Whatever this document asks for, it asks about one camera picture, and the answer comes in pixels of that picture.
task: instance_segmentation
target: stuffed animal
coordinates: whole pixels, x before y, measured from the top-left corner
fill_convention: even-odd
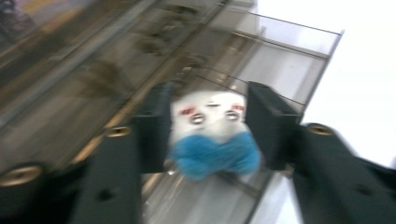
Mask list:
[[[187,177],[256,171],[260,152],[244,123],[245,99],[228,91],[199,91],[173,103],[170,159]]]

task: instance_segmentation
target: blue plush feet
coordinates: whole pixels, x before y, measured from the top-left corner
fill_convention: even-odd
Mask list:
[[[171,159],[184,175],[202,179],[221,170],[240,175],[252,173],[259,168],[260,153],[248,132],[221,144],[206,136],[191,135],[175,143]]]

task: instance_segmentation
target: blue fabric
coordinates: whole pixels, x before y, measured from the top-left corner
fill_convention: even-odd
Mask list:
[[[221,170],[245,175],[256,171],[260,164],[260,152],[248,132],[222,144],[206,136],[191,135],[176,142],[170,158],[184,175],[193,179]]]

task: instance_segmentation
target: plush toy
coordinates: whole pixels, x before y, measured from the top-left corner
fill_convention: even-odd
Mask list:
[[[245,99],[227,91],[199,91],[173,103],[170,158],[185,176],[256,171],[260,152],[244,123]]]

